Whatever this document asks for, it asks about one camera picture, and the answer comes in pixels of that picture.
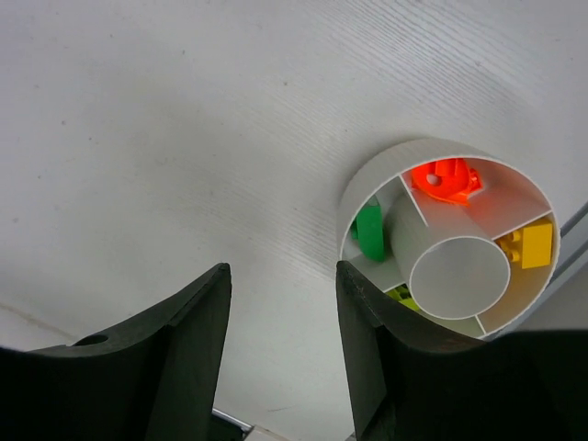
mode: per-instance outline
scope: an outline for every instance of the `yellow block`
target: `yellow block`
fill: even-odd
[[[529,223],[496,241],[508,260],[520,263],[523,269],[537,268],[551,263],[553,224],[547,218]]]

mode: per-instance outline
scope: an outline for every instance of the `white round container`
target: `white round container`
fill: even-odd
[[[412,189],[410,171],[421,164],[463,158],[481,175],[483,189],[467,207]],[[391,254],[365,258],[349,228],[376,196]],[[495,241],[540,218],[553,224],[551,262],[522,269]],[[406,283],[419,313],[473,337],[493,333],[522,314],[547,285],[560,249],[559,226],[541,189],[521,171],[454,141],[424,139],[390,147],[349,182],[337,215],[339,258],[349,260],[386,292]]]

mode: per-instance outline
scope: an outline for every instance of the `green toy piece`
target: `green toy piece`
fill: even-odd
[[[359,241],[359,249],[365,257],[376,262],[386,259],[382,208],[376,197],[372,197],[359,211],[350,232],[351,237]]]
[[[406,306],[407,308],[410,308],[413,311],[420,310],[419,306],[413,300],[413,297],[411,296],[411,291],[408,290],[406,284],[400,285],[395,289],[391,289],[386,293],[386,295],[400,302],[402,305]]]

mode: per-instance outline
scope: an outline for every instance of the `white cylinder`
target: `white cylinder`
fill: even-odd
[[[460,206],[424,198],[419,207],[428,225],[406,196],[390,220],[392,252],[414,301],[440,319],[488,310],[508,287],[507,257]]]

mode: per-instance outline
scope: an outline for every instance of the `toy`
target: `toy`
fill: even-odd
[[[411,297],[411,292],[408,290],[408,287],[406,286],[406,284],[400,285],[399,287],[396,287],[395,289],[391,289],[390,291],[388,291],[386,293],[386,295],[388,297],[391,297],[392,299],[398,301],[399,303],[406,306],[407,308],[410,308],[413,311],[420,310],[419,306],[416,304],[416,302]]]
[[[370,198],[357,213],[356,220],[351,225],[351,237],[359,241],[359,249],[368,259],[377,262],[386,259],[382,208],[376,197]]]
[[[451,204],[467,206],[468,196],[483,188],[478,172],[461,158],[419,165],[411,171],[411,178],[414,188]]]
[[[496,241],[508,260],[520,263],[523,269],[551,263],[553,224],[547,218],[536,220]]]

